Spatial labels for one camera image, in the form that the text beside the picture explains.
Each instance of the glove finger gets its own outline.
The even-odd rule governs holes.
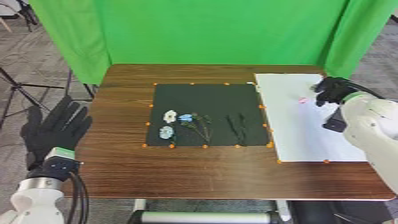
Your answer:
[[[43,120],[42,108],[33,106],[29,108],[27,124],[24,125],[22,132],[20,132],[20,136],[26,140],[27,140],[27,137],[35,136],[38,133],[42,120]]]
[[[347,87],[347,85],[342,85],[342,86],[335,89],[335,91],[333,91],[333,93],[331,93],[331,96],[330,96],[330,103],[338,103],[338,104],[342,104],[344,98],[346,98],[347,95],[349,95],[351,93],[354,93],[354,92],[356,92],[356,90],[354,90],[351,87]]]
[[[77,115],[72,119],[72,122],[67,125],[65,131],[68,133],[72,133],[72,135],[74,135],[74,133],[75,133],[75,131],[77,131],[81,125],[83,125],[86,116],[88,116],[88,107],[83,108],[83,110],[79,111],[79,113],[77,113]]]
[[[322,107],[326,105],[326,102],[330,102],[333,94],[333,89],[330,88],[317,96],[317,106]]]
[[[75,138],[77,144],[79,144],[79,141],[84,138],[84,135],[90,131],[91,124],[93,124],[93,117],[86,117],[84,122],[75,130],[75,133],[74,133],[75,134],[74,138]]]
[[[42,126],[43,130],[52,131],[54,126],[56,126],[58,121],[59,121],[59,118],[61,118],[61,116],[63,116],[65,110],[67,110],[67,108],[68,108],[68,106],[70,106],[70,103],[72,103],[72,97],[67,96],[67,97],[63,98],[63,100],[61,100],[58,106],[56,106],[56,108],[54,108],[51,114],[49,114],[47,119],[45,119],[43,126]]]
[[[326,91],[326,89],[333,85],[333,83],[335,83],[335,78],[328,77],[315,87],[315,92],[321,93],[322,91]]]
[[[328,77],[321,84],[315,87],[315,92],[321,93],[322,91],[326,91],[328,89],[335,88],[337,86],[344,85],[347,82],[351,82],[349,79],[342,78],[342,77]]]
[[[79,103],[74,102],[68,109],[65,110],[65,113],[61,115],[61,118],[59,118],[59,121],[58,121],[56,127],[54,127],[54,131],[63,131],[67,124],[72,120],[74,114],[77,113],[79,106],[81,106]]]

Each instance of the green screen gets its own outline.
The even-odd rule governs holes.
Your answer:
[[[351,77],[398,0],[33,0],[83,82],[113,64],[305,64]]]

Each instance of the dark green mat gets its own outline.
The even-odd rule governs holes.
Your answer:
[[[260,97],[253,85],[178,85],[161,84],[155,90],[152,126],[148,129],[147,143],[150,146],[168,146],[170,140],[161,138],[161,128],[168,125],[164,114],[170,110],[178,116],[196,112],[212,117],[212,141],[210,146],[234,146],[241,143],[228,116],[244,121],[246,144],[267,145],[269,134],[264,128],[264,114],[260,110]],[[207,141],[196,132],[180,124],[175,125],[177,145],[202,146]]]

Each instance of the black cable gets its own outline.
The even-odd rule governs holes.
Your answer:
[[[72,201],[72,211],[70,211],[70,216],[68,216],[68,222],[67,224],[74,223],[74,217],[75,217],[75,211],[77,211],[77,205],[79,205],[79,179],[75,177],[75,174],[72,173],[72,182],[74,182],[74,201]]]
[[[88,192],[84,179],[79,174],[75,175],[77,175],[77,180],[81,185],[81,206],[83,206],[79,224],[86,224],[90,220],[90,192]]]
[[[369,92],[379,99],[385,99],[385,97],[374,92],[374,90],[370,90],[367,87],[363,87],[356,83],[351,82],[349,86],[353,86],[358,90]]]

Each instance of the orange marker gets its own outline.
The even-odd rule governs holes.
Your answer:
[[[269,148],[269,149],[274,148],[274,142],[271,142],[271,143],[267,144],[267,148]]]

